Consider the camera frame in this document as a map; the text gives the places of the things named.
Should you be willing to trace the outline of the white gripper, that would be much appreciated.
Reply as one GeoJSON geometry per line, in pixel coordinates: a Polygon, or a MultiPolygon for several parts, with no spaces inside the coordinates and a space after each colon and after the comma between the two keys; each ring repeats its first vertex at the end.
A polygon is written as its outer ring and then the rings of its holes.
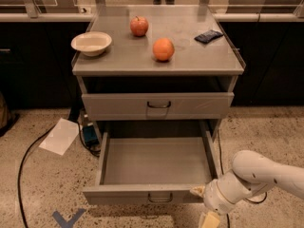
{"type": "Polygon", "coordinates": [[[218,180],[212,180],[206,187],[204,185],[193,187],[190,189],[190,193],[197,197],[203,197],[205,206],[211,210],[200,215],[199,228],[218,228],[219,215],[228,214],[236,206],[233,196],[219,185],[218,180]]]}

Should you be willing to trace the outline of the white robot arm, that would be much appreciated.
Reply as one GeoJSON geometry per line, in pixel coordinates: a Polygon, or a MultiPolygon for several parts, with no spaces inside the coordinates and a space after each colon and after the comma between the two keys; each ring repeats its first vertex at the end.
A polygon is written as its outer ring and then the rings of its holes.
{"type": "Polygon", "coordinates": [[[190,190],[192,195],[203,198],[207,209],[199,218],[199,228],[218,228],[220,216],[231,212],[239,201],[275,186],[304,199],[304,169],[272,161],[255,151],[238,151],[229,171],[190,190]]]}

